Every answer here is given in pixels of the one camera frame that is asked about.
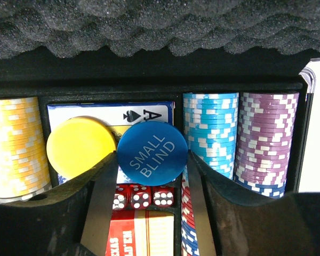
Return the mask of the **blue round button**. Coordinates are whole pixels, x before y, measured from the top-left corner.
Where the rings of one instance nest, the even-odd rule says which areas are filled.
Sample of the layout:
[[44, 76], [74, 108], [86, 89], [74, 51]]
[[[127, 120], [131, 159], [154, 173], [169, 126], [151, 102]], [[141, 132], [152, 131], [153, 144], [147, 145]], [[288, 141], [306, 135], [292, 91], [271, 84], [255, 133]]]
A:
[[117, 146], [118, 164], [128, 178], [146, 186], [175, 180], [184, 170], [188, 146], [173, 125], [149, 121], [131, 126]]

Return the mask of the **yellow round button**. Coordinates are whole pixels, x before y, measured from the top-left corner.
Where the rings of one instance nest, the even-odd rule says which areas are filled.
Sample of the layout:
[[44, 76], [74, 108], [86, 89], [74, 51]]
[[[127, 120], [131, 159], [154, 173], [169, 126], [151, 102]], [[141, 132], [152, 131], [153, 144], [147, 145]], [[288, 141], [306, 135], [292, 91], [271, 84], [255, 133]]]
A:
[[86, 172], [116, 150], [110, 130], [89, 117], [74, 117], [50, 133], [46, 152], [55, 171], [67, 180]]

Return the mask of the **blue playing card deck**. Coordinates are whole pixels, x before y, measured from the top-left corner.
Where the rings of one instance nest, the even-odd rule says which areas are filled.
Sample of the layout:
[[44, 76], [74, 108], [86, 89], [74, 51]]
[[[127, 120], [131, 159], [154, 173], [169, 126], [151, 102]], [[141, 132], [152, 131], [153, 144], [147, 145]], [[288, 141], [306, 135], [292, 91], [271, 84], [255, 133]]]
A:
[[47, 106], [50, 129], [75, 117], [86, 117], [100, 121], [118, 143], [132, 125], [147, 121], [174, 123], [175, 103], [160, 102], [118, 102], [118, 103], [63, 103]]

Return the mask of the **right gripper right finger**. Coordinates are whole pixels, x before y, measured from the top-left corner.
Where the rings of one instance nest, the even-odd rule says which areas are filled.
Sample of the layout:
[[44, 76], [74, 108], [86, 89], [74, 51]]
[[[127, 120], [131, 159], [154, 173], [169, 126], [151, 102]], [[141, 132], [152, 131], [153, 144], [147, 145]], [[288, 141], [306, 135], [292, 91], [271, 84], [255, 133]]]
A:
[[266, 197], [194, 153], [188, 180], [201, 255], [320, 255], [320, 193]]

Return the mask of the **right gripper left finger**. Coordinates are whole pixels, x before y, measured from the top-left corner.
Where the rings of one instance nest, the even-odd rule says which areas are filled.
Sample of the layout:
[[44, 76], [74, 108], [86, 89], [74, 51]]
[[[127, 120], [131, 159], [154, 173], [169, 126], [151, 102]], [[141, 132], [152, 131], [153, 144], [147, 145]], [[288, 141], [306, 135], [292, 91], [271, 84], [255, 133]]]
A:
[[111, 153], [29, 201], [0, 204], [0, 255], [105, 255], [117, 171]]

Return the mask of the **black poker chip case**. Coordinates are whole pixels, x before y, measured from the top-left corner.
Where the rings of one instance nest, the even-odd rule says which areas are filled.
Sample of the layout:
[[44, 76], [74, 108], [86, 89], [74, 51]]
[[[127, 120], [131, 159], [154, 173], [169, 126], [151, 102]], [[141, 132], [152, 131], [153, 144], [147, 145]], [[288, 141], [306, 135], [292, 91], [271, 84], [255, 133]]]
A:
[[320, 1], [0, 1], [0, 97], [160, 100], [302, 89]]

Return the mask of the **red playing card deck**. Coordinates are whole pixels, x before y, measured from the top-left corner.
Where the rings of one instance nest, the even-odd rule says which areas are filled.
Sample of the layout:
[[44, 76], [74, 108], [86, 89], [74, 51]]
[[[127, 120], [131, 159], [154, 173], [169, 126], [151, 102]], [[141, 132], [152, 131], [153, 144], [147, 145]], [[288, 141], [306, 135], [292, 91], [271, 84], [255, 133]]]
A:
[[164, 211], [114, 211], [105, 255], [174, 255], [174, 214]]

